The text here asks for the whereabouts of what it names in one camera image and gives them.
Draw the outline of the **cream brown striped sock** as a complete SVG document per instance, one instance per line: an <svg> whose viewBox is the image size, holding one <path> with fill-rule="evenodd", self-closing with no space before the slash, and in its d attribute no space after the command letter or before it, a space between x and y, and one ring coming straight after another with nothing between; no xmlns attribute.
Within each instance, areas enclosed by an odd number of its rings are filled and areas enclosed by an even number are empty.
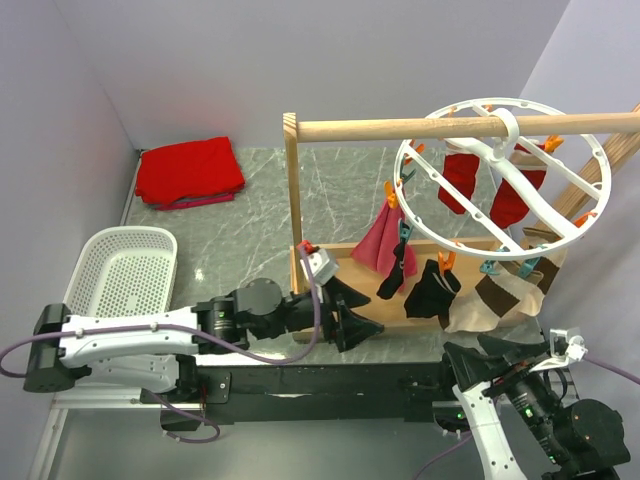
<svg viewBox="0 0 640 480"><path fill-rule="evenodd" d="M520 264L499 262L495 274L484 274L466 294L452 301L440 318L445 332L489 332L539 314L549 282L539 271L520 276Z"/></svg>

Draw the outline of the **black striped sock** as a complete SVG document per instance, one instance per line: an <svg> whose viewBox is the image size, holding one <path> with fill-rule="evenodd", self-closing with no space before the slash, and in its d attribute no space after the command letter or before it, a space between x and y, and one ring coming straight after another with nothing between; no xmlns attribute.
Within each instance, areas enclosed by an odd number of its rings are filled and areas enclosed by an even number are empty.
<svg viewBox="0 0 640 480"><path fill-rule="evenodd" d="M438 319L442 330L450 325L450 307L461 290L461 283L451 270L440 272L437 261L429 259L421 279L404 302L408 318Z"/></svg>

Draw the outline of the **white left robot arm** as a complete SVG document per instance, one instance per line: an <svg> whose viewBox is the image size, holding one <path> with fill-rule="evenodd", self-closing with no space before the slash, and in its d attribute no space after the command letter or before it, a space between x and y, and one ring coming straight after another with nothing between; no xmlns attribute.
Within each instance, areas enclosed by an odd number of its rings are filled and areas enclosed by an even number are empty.
<svg viewBox="0 0 640 480"><path fill-rule="evenodd" d="M23 388L54 393L89 378L186 402L203 389L197 356L246 352L251 337L306 329L349 351L384 330L355 311L370 301L337 279L284 295L274 281L259 278L226 296L139 317L86 317L51 304L35 326L39 339L30 348Z"/></svg>

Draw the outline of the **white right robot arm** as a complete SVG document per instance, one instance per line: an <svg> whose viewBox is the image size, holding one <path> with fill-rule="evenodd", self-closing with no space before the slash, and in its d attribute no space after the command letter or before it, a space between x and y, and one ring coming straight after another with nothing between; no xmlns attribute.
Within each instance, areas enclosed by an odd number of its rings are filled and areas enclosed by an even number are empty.
<svg viewBox="0 0 640 480"><path fill-rule="evenodd" d="M517 343L487 334L478 347L444 345L449 367L439 374L444 395L457 399L487 479L521 479L497 413L506 398L556 471L546 479L615 479L630 461L621 415L601 401L564 405L548 381L552 371L585 360L588 349L576 329L553 329L548 341Z"/></svg>

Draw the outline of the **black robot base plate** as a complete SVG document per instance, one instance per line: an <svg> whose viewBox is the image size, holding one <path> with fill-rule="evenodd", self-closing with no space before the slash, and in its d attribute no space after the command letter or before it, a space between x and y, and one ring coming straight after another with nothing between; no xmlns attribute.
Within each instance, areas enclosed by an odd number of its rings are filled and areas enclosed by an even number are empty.
<svg viewBox="0 0 640 480"><path fill-rule="evenodd" d="M449 362L200 367L173 405L203 406L220 425L245 422L402 419L432 422L453 402Z"/></svg>

